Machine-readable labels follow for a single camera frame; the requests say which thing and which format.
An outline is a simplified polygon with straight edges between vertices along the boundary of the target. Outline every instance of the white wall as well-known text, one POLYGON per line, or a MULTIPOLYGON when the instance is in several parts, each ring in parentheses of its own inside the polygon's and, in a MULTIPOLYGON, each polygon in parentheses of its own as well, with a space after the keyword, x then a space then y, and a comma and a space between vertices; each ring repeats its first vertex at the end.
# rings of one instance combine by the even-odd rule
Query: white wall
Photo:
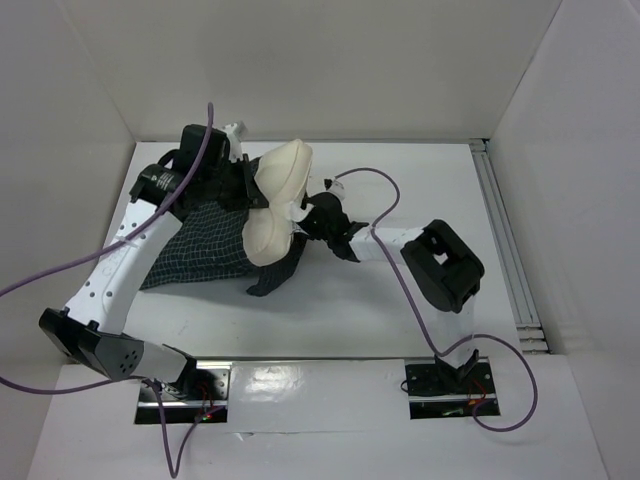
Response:
MULTIPOLYGON (((104 238, 132 137, 55 2, 0 5, 0 285, 104 238)), ((86 269, 0 300, 0 375, 51 387, 62 356, 38 329, 86 269)), ((3 479, 26 478, 49 398, 0 387, 3 479)))
POLYGON ((490 144, 609 474, 640 478, 640 2, 564 0, 490 144))
POLYGON ((63 1, 142 140, 488 137, 560 2, 63 1))

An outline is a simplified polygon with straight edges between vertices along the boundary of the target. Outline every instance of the red wire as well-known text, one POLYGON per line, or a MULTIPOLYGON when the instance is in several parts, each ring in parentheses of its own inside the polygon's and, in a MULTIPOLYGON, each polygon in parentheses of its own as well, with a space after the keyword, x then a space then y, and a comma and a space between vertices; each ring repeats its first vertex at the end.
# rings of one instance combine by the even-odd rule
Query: red wire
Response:
MULTIPOLYGON (((473 381, 473 383, 475 383, 475 384, 476 384, 476 386, 477 386, 477 387, 480 389, 480 391, 482 392, 482 398, 479 398, 478 400, 476 400, 476 399, 473 399, 473 400, 472 400, 472 399, 469 399, 469 405, 468 405, 469 407, 470 407, 471 405, 475 405, 475 404, 476 404, 476 403, 478 403, 478 402, 482 402, 484 399, 486 399, 486 398, 487 398, 487 391, 484 389, 484 387, 482 386, 482 384, 481 384, 479 381, 477 381, 475 378, 474 378, 472 381, 473 381)), ((471 396, 471 386, 469 386, 469 396, 471 396)))

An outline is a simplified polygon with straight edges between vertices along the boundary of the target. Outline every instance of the plaid cloth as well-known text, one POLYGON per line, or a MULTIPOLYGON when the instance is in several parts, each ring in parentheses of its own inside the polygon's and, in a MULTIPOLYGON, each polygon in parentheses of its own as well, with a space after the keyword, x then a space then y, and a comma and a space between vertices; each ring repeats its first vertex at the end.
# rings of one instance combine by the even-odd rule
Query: plaid cloth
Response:
MULTIPOLYGON (((254 160, 254 173, 257 165, 254 160)), ((257 274, 258 283, 247 293, 258 297, 271 293, 294 274, 307 237, 294 234, 289 253, 284 258, 266 267, 256 267, 247 258, 242 245, 242 229, 248 217, 248 211, 226 212, 215 201, 200 205, 160 252, 140 289, 257 274)))

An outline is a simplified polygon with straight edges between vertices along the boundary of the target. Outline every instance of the white table surface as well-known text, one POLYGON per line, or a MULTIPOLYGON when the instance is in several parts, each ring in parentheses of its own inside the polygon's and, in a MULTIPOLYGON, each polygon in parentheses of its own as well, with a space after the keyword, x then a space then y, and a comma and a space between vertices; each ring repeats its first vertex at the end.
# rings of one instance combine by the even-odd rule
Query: white table surface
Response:
MULTIPOLYGON (((279 143, 245 143, 258 156, 279 143)), ((311 143, 309 190, 323 178, 358 166, 389 173, 400 185, 398 208, 385 226, 425 226, 447 221, 483 261, 486 275, 476 302, 476 331, 518 344, 505 280, 480 186, 467 145, 311 143)), ((110 232, 120 223, 128 191, 138 173, 173 143, 139 143, 122 189, 110 232)), ((387 181, 372 173, 344 178, 345 211, 353 220, 372 221, 393 200, 387 181)), ((409 357, 430 349, 389 265, 353 264, 337 259, 324 243, 309 242, 295 276, 264 298, 245 293, 254 279, 160 287, 141 292, 131 308, 126 332, 166 343, 200 357, 409 357)), ((433 310, 417 287, 424 312, 433 310)), ((437 329, 432 328, 435 340, 437 329)), ((509 355, 480 342, 485 355, 509 355)))
MULTIPOLYGON (((508 434, 469 418, 409 420, 399 360, 245 364, 231 373, 229 422, 201 425, 183 480, 422 479, 606 480, 580 395, 563 356, 530 357, 540 402, 508 434)), ((502 416, 531 405, 515 356, 492 360, 502 416)), ((63 367, 58 388, 99 380, 63 367)), ((134 425, 139 386, 119 383, 53 397, 28 480, 169 478, 157 425, 134 425)), ((187 425, 170 425, 174 452, 187 425)))

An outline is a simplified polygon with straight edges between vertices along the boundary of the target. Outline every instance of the hole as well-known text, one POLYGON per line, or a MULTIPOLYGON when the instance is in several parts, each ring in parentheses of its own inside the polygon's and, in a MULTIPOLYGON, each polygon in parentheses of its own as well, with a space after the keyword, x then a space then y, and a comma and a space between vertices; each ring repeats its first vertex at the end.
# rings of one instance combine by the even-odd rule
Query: hole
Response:
POLYGON ((440 265, 449 260, 446 253, 443 253, 442 255, 434 255, 433 258, 435 258, 440 265))

